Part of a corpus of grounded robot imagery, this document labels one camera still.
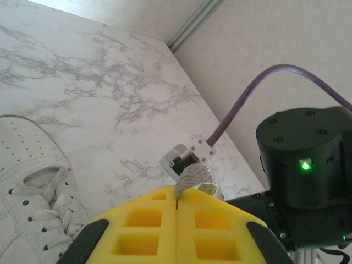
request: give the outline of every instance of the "marble surface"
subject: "marble surface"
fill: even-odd
[[[91,216],[174,184],[159,160],[218,125],[164,42],[25,0],[0,0],[0,114],[55,138]],[[226,199],[262,191],[227,135],[215,147]]]

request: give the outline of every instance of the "shoelace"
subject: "shoelace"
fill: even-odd
[[[12,189],[11,194],[14,195],[36,195],[40,194],[44,197],[44,199],[50,204],[55,196],[57,184],[62,181],[64,176],[67,173],[71,173],[67,167],[61,167],[54,178],[48,183],[44,189],[36,188],[28,186],[27,188],[23,189]],[[45,247],[44,250],[48,250],[56,245],[63,244],[68,248],[68,246],[73,242],[74,238],[80,233],[83,229],[82,223],[74,223],[72,222],[72,215],[73,211],[67,209],[64,212],[64,216],[61,219],[59,214],[59,209],[72,202],[74,198],[69,194],[62,194],[57,197],[56,202],[53,205],[52,210],[38,210],[34,214],[32,214],[28,221],[35,221],[35,220],[49,220],[48,223],[43,227],[42,232],[46,232],[60,226],[63,227],[65,234],[59,235],[51,242],[49,242]]]

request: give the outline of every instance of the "green led light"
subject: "green led light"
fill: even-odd
[[[304,169],[305,171],[308,171],[309,169],[311,169],[310,164],[307,162],[303,162],[302,169]]]

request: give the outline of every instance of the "purple cable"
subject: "purple cable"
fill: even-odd
[[[294,65],[277,64],[277,65],[271,66],[271,67],[267,68],[266,70],[264,70],[248,85],[246,90],[244,90],[244,92],[241,94],[241,96],[236,101],[235,105],[231,108],[230,112],[221,121],[220,125],[217,127],[217,129],[214,131],[214,133],[207,139],[207,143],[210,146],[213,146],[216,143],[216,141],[218,141],[218,139],[221,137],[221,135],[225,132],[227,127],[230,125],[232,120],[235,118],[237,113],[242,108],[243,104],[247,101],[248,97],[251,95],[251,93],[254,91],[254,89],[258,86],[258,84],[260,84],[261,81],[264,80],[270,74],[275,73],[275,72],[279,72],[282,70],[287,70],[289,72],[297,73],[298,75],[301,75],[301,76],[311,80],[313,83],[315,83],[317,86],[319,86],[324,92],[326,92],[328,95],[330,95],[332,98],[334,98],[338,103],[340,103],[342,106],[348,108],[352,112],[352,104],[350,104],[346,99],[344,99],[341,95],[339,95],[329,85],[327,85],[323,80],[321,80],[319,77],[315,76],[313,73],[310,73],[309,71],[302,69],[300,67],[294,66]]]

